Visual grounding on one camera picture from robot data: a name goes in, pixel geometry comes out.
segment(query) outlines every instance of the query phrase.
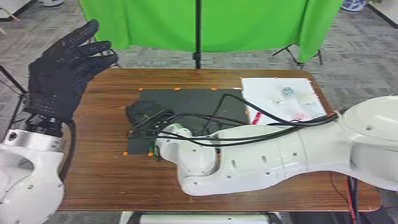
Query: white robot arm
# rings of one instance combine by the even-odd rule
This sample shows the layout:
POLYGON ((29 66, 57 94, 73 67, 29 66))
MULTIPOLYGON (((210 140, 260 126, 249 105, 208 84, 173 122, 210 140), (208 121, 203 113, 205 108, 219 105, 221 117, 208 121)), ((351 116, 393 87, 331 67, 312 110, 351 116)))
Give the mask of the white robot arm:
POLYGON ((9 130, 0 144, 0 223, 45 223, 61 205, 59 178, 65 140, 25 130, 9 130), (24 168, 29 160, 34 167, 24 168))
POLYGON ((29 65, 29 93, 22 97, 24 113, 31 116, 20 121, 22 127, 9 130, 0 144, 0 224, 45 223, 61 205, 61 180, 73 154, 72 150, 59 174, 63 123, 72 129, 73 145, 73 113, 86 87, 95 76, 118 63, 118 55, 107 53, 113 52, 111 42, 86 44, 98 26, 93 20, 56 42, 29 65))
MULTIPOLYGON (((246 125, 221 130, 210 137, 242 138, 283 129, 246 125)), ((164 131, 192 137, 180 124, 168 126, 164 131)), ((198 142, 221 144, 216 140, 198 142)), ((335 122, 301 129, 272 140, 219 147, 221 158, 217 147, 185 140, 159 138, 157 147, 164 159, 178 166, 182 189, 196 196, 265 189, 296 175, 315 171, 340 172, 397 191, 398 97, 368 100, 335 122)))

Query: green backdrop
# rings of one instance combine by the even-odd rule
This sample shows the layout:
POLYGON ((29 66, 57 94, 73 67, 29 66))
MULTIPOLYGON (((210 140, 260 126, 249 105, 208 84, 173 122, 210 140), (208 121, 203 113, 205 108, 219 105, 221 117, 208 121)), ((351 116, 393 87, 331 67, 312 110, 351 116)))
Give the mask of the green backdrop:
MULTIPOLYGON (((317 55, 343 0, 203 0, 203 52, 301 47, 317 55)), ((196 51, 196 0, 81 0, 98 40, 196 51)))

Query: paper sheet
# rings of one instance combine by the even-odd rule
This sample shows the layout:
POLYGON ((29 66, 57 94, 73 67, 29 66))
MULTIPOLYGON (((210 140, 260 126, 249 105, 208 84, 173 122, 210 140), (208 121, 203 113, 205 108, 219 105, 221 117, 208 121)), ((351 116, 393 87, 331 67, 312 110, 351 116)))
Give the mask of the paper sheet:
MULTIPOLYGON (((285 120, 312 120, 326 115, 315 94, 312 81, 304 78, 242 79, 246 100, 285 120)), ((269 124, 276 121, 248 107, 251 123, 269 124)))

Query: floor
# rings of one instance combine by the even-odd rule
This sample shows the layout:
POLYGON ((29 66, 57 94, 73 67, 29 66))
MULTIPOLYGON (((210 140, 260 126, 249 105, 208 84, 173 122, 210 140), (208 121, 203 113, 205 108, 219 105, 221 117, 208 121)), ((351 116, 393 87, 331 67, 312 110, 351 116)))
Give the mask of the floor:
MULTIPOLYGON (((22 22, 2 23, 9 35, 0 35, 0 64, 27 86, 29 63, 40 57, 56 40, 84 24, 77 0, 68 0, 59 8, 34 4, 20 16, 22 22)), ((233 54, 205 54, 205 68, 297 69, 290 55, 276 50, 233 54)), ((313 75, 338 109, 372 97, 398 92, 398 29, 367 9, 361 13, 340 12, 329 37, 322 47, 326 65, 313 59, 304 70, 313 75)), ((118 51, 121 66, 127 68, 194 68, 192 54, 132 47, 118 51)), ((6 131, 17 95, 0 85, 0 134, 6 131)), ((398 205, 397 193, 383 191, 384 206, 398 205)), ((398 223, 398 210, 388 209, 398 223)), ((120 213, 63 212, 52 223, 118 223, 120 213)))

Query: gloved hand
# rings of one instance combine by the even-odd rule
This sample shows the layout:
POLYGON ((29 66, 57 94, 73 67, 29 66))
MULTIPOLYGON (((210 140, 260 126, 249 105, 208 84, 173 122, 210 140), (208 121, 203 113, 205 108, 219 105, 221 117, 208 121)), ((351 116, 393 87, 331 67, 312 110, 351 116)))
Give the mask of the gloved hand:
POLYGON ((29 65, 25 111, 59 120, 72 120, 82 94, 97 74, 118 62, 118 55, 93 56, 111 49, 111 42, 82 45, 98 32, 93 20, 57 41, 29 65))

